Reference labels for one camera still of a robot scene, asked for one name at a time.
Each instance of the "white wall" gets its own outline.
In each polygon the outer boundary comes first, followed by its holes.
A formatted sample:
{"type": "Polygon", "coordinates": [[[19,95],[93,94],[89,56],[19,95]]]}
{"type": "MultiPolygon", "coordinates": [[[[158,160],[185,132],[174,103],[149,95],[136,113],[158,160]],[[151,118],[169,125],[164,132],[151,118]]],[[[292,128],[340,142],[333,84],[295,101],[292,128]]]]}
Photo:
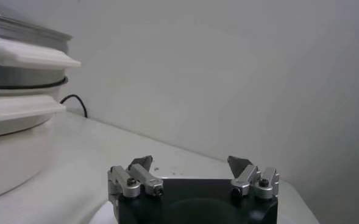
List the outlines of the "white wall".
{"type": "Polygon", "coordinates": [[[359,0],[12,2],[74,35],[63,94],[93,119],[276,166],[322,223],[359,223],[359,0]]]}

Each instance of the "bolt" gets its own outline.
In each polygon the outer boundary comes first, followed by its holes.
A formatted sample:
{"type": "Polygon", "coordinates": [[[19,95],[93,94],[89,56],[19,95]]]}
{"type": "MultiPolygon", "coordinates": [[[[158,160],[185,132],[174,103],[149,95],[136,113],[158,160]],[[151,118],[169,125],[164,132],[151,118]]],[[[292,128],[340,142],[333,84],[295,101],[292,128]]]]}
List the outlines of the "bolt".
{"type": "Polygon", "coordinates": [[[126,181],[126,184],[128,185],[128,186],[132,186],[132,185],[135,185],[136,184],[136,179],[134,179],[133,177],[131,177],[131,178],[128,178],[128,180],[126,181]]]}
{"type": "Polygon", "coordinates": [[[163,196],[163,194],[164,194],[163,188],[161,188],[161,187],[156,187],[156,188],[154,189],[154,194],[155,194],[155,196],[157,196],[157,197],[163,196]]]}
{"type": "Polygon", "coordinates": [[[260,187],[268,187],[269,186],[269,181],[267,179],[262,178],[259,181],[259,186],[260,187]]]}

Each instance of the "white table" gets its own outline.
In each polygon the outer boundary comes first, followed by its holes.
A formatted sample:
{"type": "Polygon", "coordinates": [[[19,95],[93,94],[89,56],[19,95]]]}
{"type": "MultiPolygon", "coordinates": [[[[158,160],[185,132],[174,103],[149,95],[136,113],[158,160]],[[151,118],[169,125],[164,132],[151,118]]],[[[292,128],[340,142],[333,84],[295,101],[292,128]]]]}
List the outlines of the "white table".
{"type": "MultiPolygon", "coordinates": [[[[53,121],[53,158],[45,170],[0,196],[0,224],[88,223],[107,201],[108,168],[126,166],[144,155],[154,157],[151,170],[156,176],[232,178],[227,163],[110,125],[72,113],[59,114],[53,121]]],[[[281,224],[318,224],[297,191],[284,181],[279,218],[281,224]]]]}

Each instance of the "metal bracket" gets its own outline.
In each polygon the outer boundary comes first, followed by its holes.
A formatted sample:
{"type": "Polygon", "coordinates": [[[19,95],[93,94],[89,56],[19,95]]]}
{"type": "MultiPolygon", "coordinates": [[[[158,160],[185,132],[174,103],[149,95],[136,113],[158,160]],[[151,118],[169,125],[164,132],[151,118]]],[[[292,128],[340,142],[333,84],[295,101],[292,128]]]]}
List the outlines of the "metal bracket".
{"type": "Polygon", "coordinates": [[[163,180],[152,176],[142,165],[131,165],[129,174],[145,186],[145,193],[156,197],[163,195],[163,180]]]}
{"type": "Polygon", "coordinates": [[[262,173],[262,177],[254,185],[255,195],[258,198],[270,199],[273,196],[278,197],[279,191],[279,173],[275,168],[268,167],[262,173]]]}
{"type": "Polygon", "coordinates": [[[258,167],[254,165],[247,165],[244,171],[231,180],[232,195],[235,197],[243,197],[248,194],[251,184],[257,181],[260,177],[258,167]]]}
{"type": "Polygon", "coordinates": [[[134,198],[140,195],[140,182],[129,176],[121,166],[113,166],[107,172],[109,195],[123,194],[124,197],[134,198]]]}

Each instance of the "power cord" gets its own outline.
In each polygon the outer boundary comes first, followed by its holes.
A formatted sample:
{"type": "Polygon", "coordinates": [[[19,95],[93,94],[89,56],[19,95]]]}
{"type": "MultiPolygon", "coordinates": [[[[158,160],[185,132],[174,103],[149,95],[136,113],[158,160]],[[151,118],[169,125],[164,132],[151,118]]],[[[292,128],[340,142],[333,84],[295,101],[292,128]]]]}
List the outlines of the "power cord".
{"type": "Polygon", "coordinates": [[[82,100],[78,95],[76,95],[76,94],[70,94],[70,95],[64,97],[64,99],[62,99],[62,101],[60,101],[60,103],[61,103],[61,104],[64,104],[64,102],[65,102],[66,100],[68,100],[69,98],[72,98],[72,97],[75,97],[75,98],[78,99],[78,101],[79,101],[80,104],[82,105],[82,108],[83,108],[83,111],[84,111],[84,117],[85,117],[85,118],[88,118],[86,106],[84,105],[83,100],[82,100]]]}

